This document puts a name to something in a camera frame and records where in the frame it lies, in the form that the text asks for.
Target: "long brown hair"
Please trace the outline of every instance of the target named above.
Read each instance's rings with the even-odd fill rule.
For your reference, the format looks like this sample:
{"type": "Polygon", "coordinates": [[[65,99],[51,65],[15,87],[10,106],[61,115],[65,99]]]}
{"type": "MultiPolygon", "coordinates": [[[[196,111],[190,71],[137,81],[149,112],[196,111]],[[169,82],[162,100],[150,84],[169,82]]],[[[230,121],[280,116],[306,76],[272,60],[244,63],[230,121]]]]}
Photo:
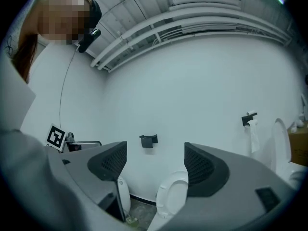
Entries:
{"type": "Polygon", "coordinates": [[[12,63],[16,70],[23,78],[24,81],[27,80],[28,74],[30,72],[30,67],[38,46],[38,35],[27,35],[23,41],[21,47],[18,49],[17,53],[12,58],[12,63]]]}

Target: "gray floor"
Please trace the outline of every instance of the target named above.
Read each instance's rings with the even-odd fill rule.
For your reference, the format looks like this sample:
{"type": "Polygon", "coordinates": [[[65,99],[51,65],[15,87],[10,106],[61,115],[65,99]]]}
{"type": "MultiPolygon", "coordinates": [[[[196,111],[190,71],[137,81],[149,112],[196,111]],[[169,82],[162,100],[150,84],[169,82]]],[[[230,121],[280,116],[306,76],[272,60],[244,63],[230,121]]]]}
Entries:
{"type": "Polygon", "coordinates": [[[146,231],[155,214],[156,206],[148,205],[135,199],[130,199],[130,216],[138,219],[138,225],[134,227],[136,230],[146,231]]]}

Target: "toilet lid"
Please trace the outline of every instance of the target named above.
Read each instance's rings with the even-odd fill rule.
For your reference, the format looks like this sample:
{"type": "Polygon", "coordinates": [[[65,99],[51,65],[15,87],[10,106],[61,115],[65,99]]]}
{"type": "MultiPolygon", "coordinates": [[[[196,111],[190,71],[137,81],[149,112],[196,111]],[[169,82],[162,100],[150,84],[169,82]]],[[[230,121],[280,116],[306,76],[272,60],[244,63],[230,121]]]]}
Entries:
{"type": "Polygon", "coordinates": [[[291,160],[291,146],[287,128],[280,118],[276,119],[272,132],[275,142],[275,152],[273,154],[276,163],[275,172],[279,173],[291,160]]]}
{"type": "Polygon", "coordinates": [[[159,186],[156,198],[158,214],[163,218],[171,218],[184,205],[188,189],[188,174],[185,171],[172,173],[159,186]]]}

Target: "toilet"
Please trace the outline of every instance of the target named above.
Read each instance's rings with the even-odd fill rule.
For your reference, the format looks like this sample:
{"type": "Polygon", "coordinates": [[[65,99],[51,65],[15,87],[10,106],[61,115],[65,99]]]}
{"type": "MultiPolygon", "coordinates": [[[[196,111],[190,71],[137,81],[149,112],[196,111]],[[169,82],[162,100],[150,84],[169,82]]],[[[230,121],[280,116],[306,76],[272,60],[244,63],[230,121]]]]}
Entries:
{"type": "Polygon", "coordinates": [[[148,231],[164,226],[185,205],[188,189],[188,173],[176,171],[169,175],[158,188],[156,197],[157,213],[148,231]]]}
{"type": "Polygon", "coordinates": [[[122,208],[125,216],[127,216],[130,211],[130,195],[129,195],[128,185],[122,176],[118,177],[117,186],[119,189],[122,208]]]}
{"type": "Polygon", "coordinates": [[[304,180],[308,167],[295,164],[291,161],[291,146],[287,128],[278,118],[272,128],[274,150],[272,151],[271,169],[292,188],[298,190],[304,180]]]}

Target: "white toilet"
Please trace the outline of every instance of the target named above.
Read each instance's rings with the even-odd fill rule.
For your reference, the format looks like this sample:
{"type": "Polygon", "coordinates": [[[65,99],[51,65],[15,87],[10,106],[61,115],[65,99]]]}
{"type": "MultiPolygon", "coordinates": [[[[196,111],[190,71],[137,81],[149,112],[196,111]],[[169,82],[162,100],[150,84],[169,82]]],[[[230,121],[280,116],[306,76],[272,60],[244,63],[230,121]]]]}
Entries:
{"type": "Polygon", "coordinates": [[[122,208],[125,216],[127,216],[130,211],[130,195],[129,195],[128,185],[122,176],[119,176],[119,178],[117,179],[117,186],[119,189],[122,208]]]}
{"type": "Polygon", "coordinates": [[[278,118],[272,128],[274,150],[272,151],[272,170],[294,189],[299,189],[308,167],[291,161],[291,146],[287,128],[278,118]]]}
{"type": "Polygon", "coordinates": [[[156,207],[157,213],[148,231],[155,231],[164,226],[185,205],[188,189],[186,171],[176,171],[169,175],[159,186],[156,207]]]}

